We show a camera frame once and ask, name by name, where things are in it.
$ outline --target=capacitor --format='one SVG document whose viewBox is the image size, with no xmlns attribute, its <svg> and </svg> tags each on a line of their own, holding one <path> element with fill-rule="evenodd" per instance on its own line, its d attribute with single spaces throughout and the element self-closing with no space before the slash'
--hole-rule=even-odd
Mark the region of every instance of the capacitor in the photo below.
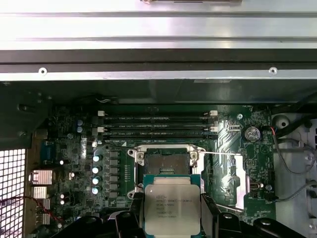
<svg viewBox="0 0 317 238">
<path fill-rule="evenodd" d="M 75 176 L 79 176 L 80 173 L 79 172 L 70 172 L 69 174 L 72 178 L 74 178 Z"/>
<path fill-rule="evenodd" d="M 97 174 L 102 170 L 102 168 L 100 166 L 95 166 L 92 169 L 93 174 Z"/>
<path fill-rule="evenodd" d="M 70 202 L 70 198 L 69 198 L 69 197 L 66 197 L 66 198 L 64 198 L 63 200 L 60 201 L 60 204 L 61 204 L 61 205 L 64 205 L 64 204 L 66 204 L 66 203 L 68 203 L 68 202 Z"/>
<path fill-rule="evenodd" d="M 261 139 L 261 132 L 255 126 L 250 126 L 244 130 L 244 137 L 247 141 L 256 142 Z"/>
<path fill-rule="evenodd" d="M 94 177 L 94 178 L 93 178 L 93 184 L 94 184 L 94 185 L 97 185 L 100 181 L 101 181 L 101 178 L 100 178 L 100 177 Z"/>
<path fill-rule="evenodd" d="M 77 127 L 76 131 L 78 133 L 82 133 L 84 131 L 84 129 L 81 126 L 79 126 L 79 127 Z"/>
<path fill-rule="evenodd" d="M 73 138 L 74 138 L 74 134 L 72 134 L 72 133 L 67 134 L 67 139 L 71 140 Z"/>
<path fill-rule="evenodd" d="M 103 158 L 102 155 L 95 155 L 95 156 L 93 157 L 93 161 L 94 161 L 94 162 L 98 162 L 98 161 L 101 160 L 102 158 Z"/>
<path fill-rule="evenodd" d="M 78 126 L 82 126 L 83 124 L 84 124 L 83 120 L 80 120 L 80 119 L 79 119 L 79 120 L 77 121 L 77 125 L 78 125 Z"/>
<path fill-rule="evenodd" d="M 68 197 L 69 195 L 70 195 L 69 192 L 65 192 L 65 193 L 62 193 L 59 197 L 60 197 L 61 199 L 64 199 L 64 198 Z"/>
<path fill-rule="evenodd" d="M 59 164 L 60 165 L 68 165 L 69 164 L 69 160 L 60 160 Z"/>
<path fill-rule="evenodd" d="M 101 190 L 101 189 L 100 189 L 99 186 L 95 186 L 95 187 L 93 187 L 93 188 L 91 189 L 91 192 L 92 192 L 94 195 L 96 195 L 96 194 L 99 193 L 100 190 Z"/>
</svg>

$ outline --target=metal panel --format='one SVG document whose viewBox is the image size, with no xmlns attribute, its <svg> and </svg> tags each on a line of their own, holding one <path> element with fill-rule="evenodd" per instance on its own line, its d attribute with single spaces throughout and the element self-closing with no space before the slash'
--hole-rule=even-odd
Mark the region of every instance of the metal panel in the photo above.
<svg viewBox="0 0 317 238">
<path fill-rule="evenodd" d="M 317 48 L 315 0 L 35 0 L 2 1 L 0 9 L 10 25 L 2 29 L 1 50 Z"/>
<path fill-rule="evenodd" d="M 287 116 L 293 121 L 301 118 L 302 115 L 287 114 Z M 301 140 L 315 148 L 315 146 L 317 146 L 315 141 L 317 120 L 312 120 L 311 122 L 313 126 L 310 129 L 301 126 L 290 135 L 287 135 L 287 138 Z M 309 155 L 311 153 L 309 153 L 309 151 L 304 151 L 300 147 L 294 148 L 294 145 L 290 143 L 280 144 L 280 148 L 282 149 L 288 167 L 292 171 L 302 172 L 312 163 L 311 155 Z M 317 180 L 316 166 L 305 175 L 293 175 L 286 171 L 276 153 L 274 154 L 274 168 L 276 195 L 280 198 L 293 194 L 308 181 Z M 308 196 L 308 190 L 317 192 L 316 188 L 309 187 L 308 189 L 304 189 L 294 199 L 277 203 L 276 219 L 302 235 L 314 238 L 317 233 L 316 220 L 313 219 L 317 216 L 317 199 Z"/>
<path fill-rule="evenodd" d="M 29 148 L 33 131 L 48 115 L 50 100 L 39 91 L 0 84 L 0 148 Z"/>
</svg>

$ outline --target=cable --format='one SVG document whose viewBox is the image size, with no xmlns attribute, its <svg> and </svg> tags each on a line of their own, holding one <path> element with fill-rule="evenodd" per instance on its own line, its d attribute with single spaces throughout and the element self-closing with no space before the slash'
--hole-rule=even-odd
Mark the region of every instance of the cable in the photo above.
<svg viewBox="0 0 317 238">
<path fill-rule="evenodd" d="M 303 191 L 306 187 L 309 187 L 309 186 L 314 186 L 314 185 L 317 185 L 317 181 L 310 181 L 308 182 L 307 184 L 301 186 L 296 192 L 294 192 L 292 195 L 286 197 L 286 198 L 279 198 L 277 200 L 275 200 L 275 202 L 287 202 L 291 199 L 293 199 L 294 197 L 296 197 L 298 194 L 301 193 L 301 191 Z"/>
<path fill-rule="evenodd" d="M 44 205 L 43 205 L 41 202 L 39 202 L 37 199 L 35 199 L 34 197 L 29 197 L 29 196 L 15 196 L 15 197 L 10 197 L 10 198 L 5 198 L 5 199 L 3 199 L 3 200 L 0 200 L 0 204 L 2 204 L 2 203 L 4 203 L 4 202 L 7 202 L 7 201 L 9 201 L 9 200 L 25 199 L 25 198 L 28 198 L 28 199 L 31 199 L 32 201 L 34 201 L 34 202 L 36 203 L 36 205 L 37 205 L 38 207 L 40 207 L 40 208 L 44 211 L 44 213 L 49 214 L 55 221 L 62 221 L 61 218 L 58 218 L 58 217 L 54 216 L 53 213 L 52 213 L 50 210 L 46 209 L 46 208 L 44 207 Z"/>
<path fill-rule="evenodd" d="M 89 94 L 86 96 L 80 96 L 80 97 L 76 97 L 74 99 L 71 100 L 71 104 L 77 104 L 77 105 L 82 105 L 82 104 L 95 104 L 96 101 L 100 102 L 100 103 L 107 103 L 112 101 L 111 99 L 109 99 L 109 96 L 105 96 L 99 93 L 93 93 L 93 94 Z"/>
<path fill-rule="evenodd" d="M 272 115 L 274 115 L 278 113 L 296 112 L 305 104 L 309 103 L 311 100 L 316 98 L 317 98 L 317 92 L 314 92 L 293 105 L 282 105 L 282 106 L 272 108 L 271 113 Z"/>
<path fill-rule="evenodd" d="M 278 130 L 276 132 L 276 137 L 280 138 L 280 137 L 283 137 L 285 135 L 288 135 L 288 134 L 292 133 L 299 126 L 301 126 L 306 121 L 311 120 L 311 119 L 317 119 L 317 114 L 315 113 L 315 114 L 310 114 L 310 115 L 304 116 L 301 119 L 296 120 L 295 122 L 293 122 L 293 123 L 289 124 L 288 126 L 284 127 L 283 129 Z"/>
<path fill-rule="evenodd" d="M 134 150 L 133 147 L 119 146 L 119 145 L 115 145 L 115 144 L 107 143 L 107 142 L 105 142 L 105 143 L 103 143 L 103 144 L 104 144 L 104 145 L 110 145 L 110 146 L 112 146 L 112 147 L 114 147 L 114 148 L 118 148 L 118 149 Z"/>
<path fill-rule="evenodd" d="M 286 168 L 286 170 L 287 170 L 288 172 L 290 172 L 291 174 L 294 174 L 294 175 L 304 175 L 304 174 L 306 174 L 307 172 L 309 172 L 309 171 L 314 167 L 315 162 L 316 162 L 316 160 L 317 160 L 316 154 L 314 154 L 314 159 L 313 159 L 313 161 L 312 161 L 312 164 L 310 164 L 310 165 L 308 166 L 308 168 L 305 169 L 303 172 L 294 172 L 294 171 L 290 170 L 290 168 L 287 166 L 287 163 L 286 163 L 284 157 L 282 156 L 281 150 L 279 149 L 279 145 L 278 145 L 278 142 L 277 142 L 277 139 L 276 139 L 276 135 L 275 135 L 274 128 L 271 127 L 271 130 L 272 130 L 272 133 L 273 133 L 273 141 L 274 141 L 274 144 L 275 144 L 275 148 L 276 148 L 278 157 L 279 157 L 280 160 L 283 162 L 283 165 L 284 165 L 284 167 Z"/>
<path fill-rule="evenodd" d="M 304 148 L 304 149 L 308 149 L 308 150 L 315 151 L 315 148 L 313 148 L 313 147 L 310 146 L 309 144 L 306 144 L 306 143 L 304 143 L 304 142 L 302 142 L 302 141 L 299 141 L 299 140 L 295 140 L 295 139 L 293 139 L 293 138 L 277 139 L 277 143 L 278 143 L 278 144 L 287 143 L 287 142 L 296 143 L 297 145 L 299 145 L 300 143 L 302 143 L 303 146 L 299 146 L 299 147 Z"/>
</svg>

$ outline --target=screw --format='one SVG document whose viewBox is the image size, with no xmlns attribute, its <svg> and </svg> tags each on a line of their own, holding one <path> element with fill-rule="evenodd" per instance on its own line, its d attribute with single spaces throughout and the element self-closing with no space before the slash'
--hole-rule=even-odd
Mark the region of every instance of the screw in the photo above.
<svg viewBox="0 0 317 238">
<path fill-rule="evenodd" d="M 238 120 L 241 120 L 243 118 L 243 115 L 241 114 L 241 113 L 239 113 L 238 115 L 237 115 L 237 119 Z"/>
<path fill-rule="evenodd" d="M 263 225 L 265 225 L 265 226 L 271 225 L 271 222 L 270 222 L 269 220 L 265 220 L 265 219 L 261 220 L 261 223 L 262 223 Z"/>
<path fill-rule="evenodd" d="M 265 186 L 265 189 L 266 189 L 267 191 L 272 191 L 273 187 L 272 187 L 271 184 L 268 184 L 268 185 Z"/>
<path fill-rule="evenodd" d="M 229 214 L 229 213 L 225 213 L 223 215 L 223 217 L 226 218 L 226 219 L 232 219 L 233 216 L 231 214 Z"/>
<path fill-rule="evenodd" d="M 277 68 L 275 68 L 275 67 L 271 67 L 268 71 L 269 71 L 269 73 L 271 73 L 273 75 L 277 74 Z"/>
<path fill-rule="evenodd" d="M 40 69 L 39 69 L 39 74 L 40 74 L 40 75 L 43 75 L 43 76 L 44 76 L 44 75 L 46 75 L 47 73 L 48 73 L 48 70 L 47 70 L 46 68 L 40 68 Z"/>
<path fill-rule="evenodd" d="M 138 159 L 141 160 L 143 159 L 144 155 L 142 153 L 138 154 Z"/>
<path fill-rule="evenodd" d="M 195 152 L 191 153 L 190 154 L 190 158 L 193 159 L 193 160 L 196 160 L 197 159 L 197 154 Z"/>
</svg>

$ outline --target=red wire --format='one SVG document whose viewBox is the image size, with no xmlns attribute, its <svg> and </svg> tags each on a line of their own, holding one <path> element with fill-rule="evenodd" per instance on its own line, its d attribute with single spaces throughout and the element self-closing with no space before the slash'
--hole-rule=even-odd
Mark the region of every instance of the red wire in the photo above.
<svg viewBox="0 0 317 238">
<path fill-rule="evenodd" d="M 36 203 L 36 205 L 37 205 L 38 207 L 40 207 L 40 208 L 44 211 L 44 213 L 49 214 L 55 221 L 62 221 L 61 218 L 58 218 L 58 217 L 54 216 L 53 213 L 52 213 L 50 210 L 46 209 L 46 208 L 43 206 L 43 204 L 42 204 L 41 202 L 39 202 L 37 199 L 35 199 L 34 197 L 29 197 L 29 196 L 15 196 L 15 197 L 11 197 L 11 198 L 6 198 L 6 199 L 3 199 L 3 200 L 0 200 L 0 203 L 7 202 L 7 201 L 9 201 L 9 200 L 25 199 L 25 198 L 28 198 L 28 199 L 33 200 L 33 201 Z"/>
<path fill-rule="evenodd" d="M 273 126 L 271 126 L 270 128 L 272 130 L 273 135 L 275 135 L 275 130 L 274 130 Z"/>
</svg>

